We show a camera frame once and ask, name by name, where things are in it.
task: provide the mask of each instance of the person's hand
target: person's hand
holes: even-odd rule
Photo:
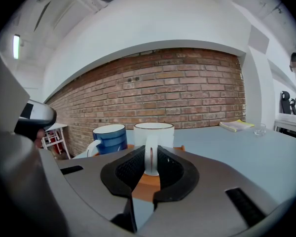
[[[45,131],[43,129],[38,130],[36,135],[36,140],[34,141],[34,144],[37,148],[41,147],[41,140],[45,135]]]

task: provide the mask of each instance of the yellow notepad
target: yellow notepad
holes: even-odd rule
[[[239,131],[248,129],[252,126],[255,126],[254,124],[243,122],[240,119],[233,122],[220,122],[219,125],[232,132],[239,132]]]

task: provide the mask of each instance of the mug handle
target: mug handle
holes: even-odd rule
[[[91,156],[92,156],[92,153],[93,153],[94,148],[97,145],[99,145],[100,143],[101,143],[100,140],[95,140],[92,143],[90,143],[90,145],[88,146],[88,149],[87,149],[87,157],[89,157],[89,151],[91,152]]]
[[[145,173],[150,176],[158,176],[157,171],[158,137],[149,135],[145,146]]]

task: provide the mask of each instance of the glass cup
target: glass cup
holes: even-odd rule
[[[266,133],[265,130],[266,126],[265,124],[256,124],[255,125],[255,135],[257,136],[264,136],[264,134]]]

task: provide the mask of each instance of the white ceiling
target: white ceiling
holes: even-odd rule
[[[274,9],[279,0],[233,1],[259,17],[289,51],[296,49],[296,25],[283,5],[280,5],[282,13]],[[49,2],[34,31],[41,12]],[[0,55],[3,61],[25,88],[39,89],[39,81],[32,78],[40,77],[42,80],[45,66],[62,39],[81,20],[108,4],[102,0],[26,0],[2,32]],[[12,54],[14,34],[21,36],[19,60],[13,59]],[[27,84],[24,78],[32,82]]]

